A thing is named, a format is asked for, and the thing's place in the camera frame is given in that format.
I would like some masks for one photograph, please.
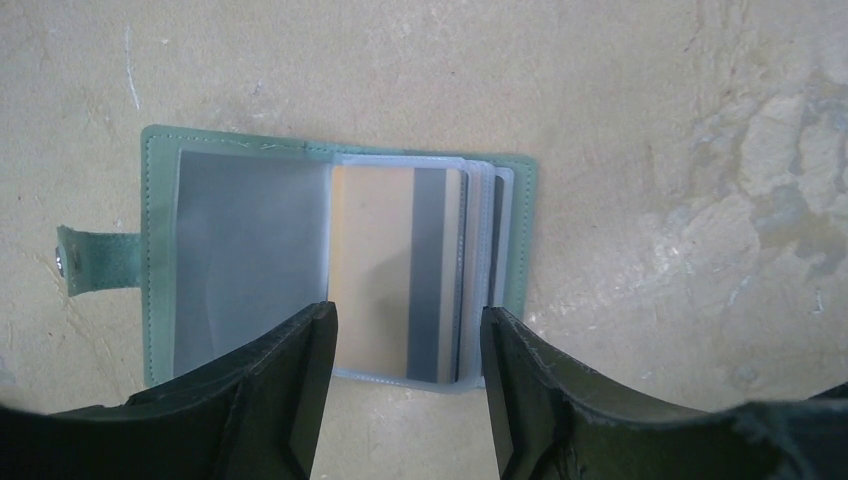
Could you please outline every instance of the concrete floor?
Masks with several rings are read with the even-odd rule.
[[[704,409],[848,378],[848,3],[2,3],[0,389],[142,388],[139,293],[54,228],[137,231],[150,123],[540,163],[525,321]],[[483,392],[334,379],[314,478],[496,477]]]

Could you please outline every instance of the card holder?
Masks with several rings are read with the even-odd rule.
[[[454,233],[445,227],[450,222],[442,224],[440,275],[430,272],[429,277],[415,280],[413,255],[409,256],[407,290],[424,299],[427,295],[444,299],[453,292],[453,303],[440,300],[439,308],[427,305],[431,312],[424,318],[429,321],[421,322],[426,328],[436,325],[439,333],[430,335],[431,341],[419,343],[412,341],[419,334],[410,335],[407,326],[405,369],[370,368],[368,372],[368,368],[340,367],[337,374],[439,392],[479,386],[482,307],[502,298],[518,315],[523,310],[536,183],[535,165],[527,157],[434,154],[151,126],[142,133],[141,232],[126,235],[127,241],[119,242],[120,249],[109,247],[104,256],[95,248],[103,242],[94,241],[94,236],[106,234],[61,231],[59,260],[75,285],[84,286],[71,291],[69,282],[69,292],[140,286],[146,383],[155,385],[190,370],[270,329],[289,316],[288,311],[299,301],[334,296],[333,252],[334,242],[338,242],[333,234],[338,198],[335,174],[369,168],[361,165],[363,158],[357,165],[352,156],[375,157],[367,160],[373,163],[370,167],[382,170],[438,166],[443,173],[460,171],[444,182],[445,193],[440,197],[444,219],[448,204],[464,208],[458,213],[453,210]],[[219,167],[220,171],[211,172]],[[512,188],[507,186],[509,172]],[[412,207],[415,177],[413,173],[408,179],[412,182]],[[426,184],[427,175],[419,180]],[[458,183],[460,188],[451,187],[449,194],[449,183],[454,187]],[[513,194],[511,202],[508,192]],[[201,201],[204,195],[207,200]],[[197,205],[206,205],[208,211],[202,212]],[[430,218],[432,224],[438,217],[433,211],[431,205],[419,216]],[[413,226],[409,228],[412,235]],[[445,247],[453,242],[456,251],[451,255],[455,258],[447,255]],[[418,246],[422,245],[421,254],[415,255],[419,263],[439,258],[435,249],[428,250],[435,243],[419,242]],[[91,264],[104,268],[85,269]],[[122,277],[135,280],[100,282],[103,279],[97,277],[111,267],[123,272]],[[424,281],[425,287],[420,289],[424,294],[411,286],[413,281]],[[339,304],[341,325],[344,308],[342,301]],[[451,329],[450,335],[443,334]],[[339,339],[341,345],[344,336],[340,334]],[[430,354],[410,352],[409,345],[413,349],[426,346]],[[429,360],[422,363],[423,370],[414,367],[410,371],[415,359]]]

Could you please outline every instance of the white scratch mark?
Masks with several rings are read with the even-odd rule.
[[[130,64],[130,26],[127,25],[127,29],[124,32],[124,53],[127,57],[127,79],[130,81],[130,93],[133,94],[133,101],[135,102],[135,109],[141,110],[141,104],[138,101],[138,93],[135,91],[135,84],[132,81],[132,65]]]
[[[821,289],[817,288],[816,289],[816,309],[813,310],[813,313],[818,314],[818,313],[823,313],[823,312],[824,312],[824,304],[822,303],[822,300],[821,300]]]
[[[745,288],[746,285],[748,285],[748,283],[750,281],[751,281],[751,276],[747,275],[745,278],[742,279],[741,282],[739,282],[739,286],[736,287],[735,290],[730,292],[730,298],[727,299],[727,306],[728,307],[733,305],[736,302],[736,297],[739,296],[739,293],[742,291],[743,288]]]

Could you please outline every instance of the stack of cards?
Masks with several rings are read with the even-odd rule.
[[[480,318],[503,302],[513,171],[461,157],[330,162],[183,151],[174,375],[336,302],[336,373],[479,385]]]

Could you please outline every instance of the green wallet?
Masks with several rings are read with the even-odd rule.
[[[329,298],[338,375],[456,393],[482,385],[480,313],[461,305],[523,314],[528,157],[151,125],[141,167],[141,232],[59,227],[57,264],[69,295],[141,288],[149,386]]]

